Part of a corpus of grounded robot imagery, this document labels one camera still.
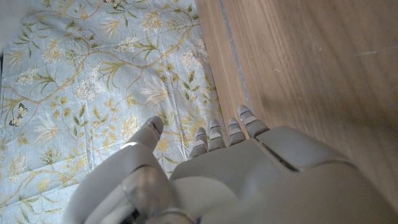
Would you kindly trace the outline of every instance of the wooden board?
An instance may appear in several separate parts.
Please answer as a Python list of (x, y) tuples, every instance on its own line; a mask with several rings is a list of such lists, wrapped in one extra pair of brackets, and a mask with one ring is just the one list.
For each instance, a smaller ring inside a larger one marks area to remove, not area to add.
[(218, 1), (198, 1), (197, 3), (209, 58), (217, 58), (217, 60), (211, 61), (211, 71), (217, 90), (222, 90), (217, 91), (217, 94), (224, 124), (228, 130), (230, 118), (236, 118), (242, 125), (236, 110), (239, 105), (246, 104), (238, 69), (235, 66), (220, 4)]
[(398, 2), (223, 1), (255, 114), (346, 154), (398, 211)]

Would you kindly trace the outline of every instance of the floral fabric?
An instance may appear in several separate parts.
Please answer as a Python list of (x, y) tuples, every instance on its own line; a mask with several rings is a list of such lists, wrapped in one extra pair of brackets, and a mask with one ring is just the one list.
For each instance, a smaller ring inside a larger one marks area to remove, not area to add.
[(164, 171), (222, 122), (193, 0), (32, 1), (4, 49), (0, 220), (59, 223), (78, 183), (151, 116)]

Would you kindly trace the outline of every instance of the white robotic hand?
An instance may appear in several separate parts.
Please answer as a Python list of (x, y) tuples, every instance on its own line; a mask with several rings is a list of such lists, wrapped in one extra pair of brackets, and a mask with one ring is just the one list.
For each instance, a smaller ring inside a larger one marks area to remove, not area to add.
[(294, 129), (269, 129), (238, 108), (199, 128), (189, 160), (167, 179), (152, 152), (163, 124), (149, 119), (72, 195), (64, 223), (394, 223), (398, 216), (339, 152)]
[[(268, 131), (269, 128), (260, 120), (258, 120), (253, 113), (244, 105), (239, 106), (238, 115), (241, 118), (244, 127), (248, 131), (249, 137), (254, 138), (264, 131)], [(200, 154), (211, 152), (216, 149), (225, 148), (223, 135), (221, 128), (217, 120), (212, 119), (210, 121), (210, 141), (207, 143), (206, 131), (204, 128), (199, 128), (195, 135), (195, 143), (193, 149), (189, 155), (189, 159), (199, 156)], [(229, 146), (233, 146), (237, 143), (246, 140), (244, 133), (235, 118), (229, 119)]]

